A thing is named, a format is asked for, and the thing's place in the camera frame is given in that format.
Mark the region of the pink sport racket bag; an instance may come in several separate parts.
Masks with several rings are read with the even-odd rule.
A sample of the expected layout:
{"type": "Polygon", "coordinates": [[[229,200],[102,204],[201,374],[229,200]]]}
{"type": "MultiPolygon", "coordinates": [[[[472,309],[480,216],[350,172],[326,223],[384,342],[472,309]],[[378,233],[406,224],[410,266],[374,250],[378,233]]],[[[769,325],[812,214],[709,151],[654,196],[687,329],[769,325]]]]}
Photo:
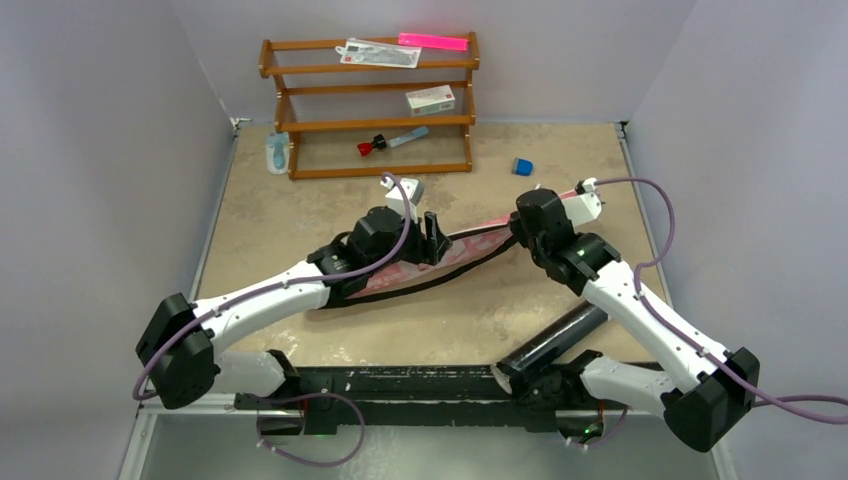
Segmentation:
{"type": "Polygon", "coordinates": [[[455,232],[452,246],[438,265],[400,261],[377,271],[365,288],[344,299],[331,300],[330,308],[341,308],[394,298],[446,283],[468,270],[506,252],[514,244],[508,214],[478,227],[455,232]]]}

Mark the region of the black shuttlecock tube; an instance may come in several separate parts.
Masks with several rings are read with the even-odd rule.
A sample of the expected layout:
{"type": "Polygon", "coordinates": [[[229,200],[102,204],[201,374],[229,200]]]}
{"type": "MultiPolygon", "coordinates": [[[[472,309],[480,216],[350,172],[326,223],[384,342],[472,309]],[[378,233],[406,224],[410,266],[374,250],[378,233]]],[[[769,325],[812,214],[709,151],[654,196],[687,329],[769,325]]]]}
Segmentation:
{"type": "Polygon", "coordinates": [[[600,308],[582,302],[490,366],[509,395],[519,395],[555,360],[608,320],[600,308]]]}

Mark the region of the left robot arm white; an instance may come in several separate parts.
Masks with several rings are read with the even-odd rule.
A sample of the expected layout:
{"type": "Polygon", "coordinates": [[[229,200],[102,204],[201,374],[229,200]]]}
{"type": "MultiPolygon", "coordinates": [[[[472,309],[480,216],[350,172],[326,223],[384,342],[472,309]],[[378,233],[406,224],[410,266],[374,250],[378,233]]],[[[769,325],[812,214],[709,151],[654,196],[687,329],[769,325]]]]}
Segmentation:
{"type": "Polygon", "coordinates": [[[407,217],[374,207],[352,230],[274,277],[240,291],[191,303],[182,293],[160,301],[135,352],[164,407],[186,407],[212,391],[225,353],[241,339],[289,316],[318,310],[365,289],[381,270],[407,262],[434,266],[452,245],[433,212],[407,217]]]}

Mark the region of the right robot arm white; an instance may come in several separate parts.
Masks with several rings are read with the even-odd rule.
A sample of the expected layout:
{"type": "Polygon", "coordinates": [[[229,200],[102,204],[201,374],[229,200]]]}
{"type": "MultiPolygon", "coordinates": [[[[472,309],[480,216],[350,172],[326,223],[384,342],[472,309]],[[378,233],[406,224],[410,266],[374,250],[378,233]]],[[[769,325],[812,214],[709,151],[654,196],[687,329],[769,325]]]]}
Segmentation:
{"type": "Polygon", "coordinates": [[[744,382],[757,384],[759,359],[700,333],[637,279],[619,252],[577,226],[601,213],[596,194],[561,198],[550,189],[521,194],[509,227],[553,281],[618,321],[659,363],[650,370],[586,351],[561,381],[576,407],[611,400],[664,420],[686,446],[710,451],[752,408],[744,382]]]}

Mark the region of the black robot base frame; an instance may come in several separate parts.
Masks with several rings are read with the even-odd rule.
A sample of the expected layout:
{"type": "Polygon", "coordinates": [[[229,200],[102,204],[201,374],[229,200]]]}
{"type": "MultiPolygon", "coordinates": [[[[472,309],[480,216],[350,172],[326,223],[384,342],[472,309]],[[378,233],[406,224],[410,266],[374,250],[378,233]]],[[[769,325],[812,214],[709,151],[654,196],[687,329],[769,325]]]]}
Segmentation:
{"type": "Polygon", "coordinates": [[[307,435],[331,435],[342,425],[522,427],[563,432],[558,415],[620,409],[582,386],[578,368],[590,355],[554,363],[533,376],[512,375],[505,390],[488,365],[296,367],[279,350],[216,354],[176,348],[146,353],[133,388],[138,400],[159,397],[167,409],[184,408],[221,392],[237,410],[290,410],[307,435]]]}

